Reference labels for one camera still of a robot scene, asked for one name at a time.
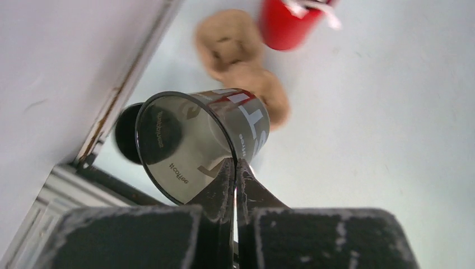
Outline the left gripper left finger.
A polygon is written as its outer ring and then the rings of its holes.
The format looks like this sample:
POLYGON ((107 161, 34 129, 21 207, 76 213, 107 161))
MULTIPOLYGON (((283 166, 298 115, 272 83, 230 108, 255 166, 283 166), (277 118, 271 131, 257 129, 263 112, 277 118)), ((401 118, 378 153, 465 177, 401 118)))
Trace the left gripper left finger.
POLYGON ((34 268, 232 268, 235 163, 182 206, 85 207, 59 220, 34 268))

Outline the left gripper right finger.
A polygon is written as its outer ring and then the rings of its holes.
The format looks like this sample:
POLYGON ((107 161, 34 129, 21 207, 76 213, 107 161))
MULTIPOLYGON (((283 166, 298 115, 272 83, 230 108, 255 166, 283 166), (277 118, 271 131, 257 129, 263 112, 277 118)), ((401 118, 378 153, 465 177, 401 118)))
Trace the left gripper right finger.
POLYGON ((419 268, 406 235, 379 208, 290 208, 249 164, 236 164, 241 268, 419 268))

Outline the dark paper coffee cup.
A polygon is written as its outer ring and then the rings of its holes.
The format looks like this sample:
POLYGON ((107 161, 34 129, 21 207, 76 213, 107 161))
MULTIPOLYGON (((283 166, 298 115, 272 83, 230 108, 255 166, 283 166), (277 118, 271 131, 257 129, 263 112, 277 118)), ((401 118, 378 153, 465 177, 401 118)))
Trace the dark paper coffee cup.
POLYGON ((249 91, 228 88, 160 92, 142 104, 134 135, 152 183, 183 205, 217 177, 224 160, 252 161, 269 132, 264 103, 249 91))

